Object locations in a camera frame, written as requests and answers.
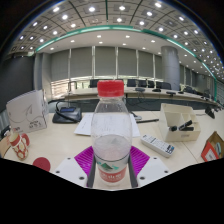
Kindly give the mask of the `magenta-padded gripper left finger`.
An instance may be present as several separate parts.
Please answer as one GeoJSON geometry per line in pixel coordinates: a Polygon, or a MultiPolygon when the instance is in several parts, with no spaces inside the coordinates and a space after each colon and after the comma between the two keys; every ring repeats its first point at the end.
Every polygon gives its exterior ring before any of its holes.
{"type": "Polygon", "coordinates": [[[67,157],[54,174],[84,188],[94,185],[96,160],[92,147],[88,147],[75,157],[67,157]]]}

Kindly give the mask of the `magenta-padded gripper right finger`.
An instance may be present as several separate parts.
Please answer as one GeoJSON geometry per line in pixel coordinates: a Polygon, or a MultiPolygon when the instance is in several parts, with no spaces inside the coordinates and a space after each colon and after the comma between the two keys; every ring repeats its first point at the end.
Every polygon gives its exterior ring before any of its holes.
{"type": "Polygon", "coordinates": [[[143,187],[171,173],[158,157],[150,157],[134,146],[130,150],[128,167],[133,188],[143,187]]]}

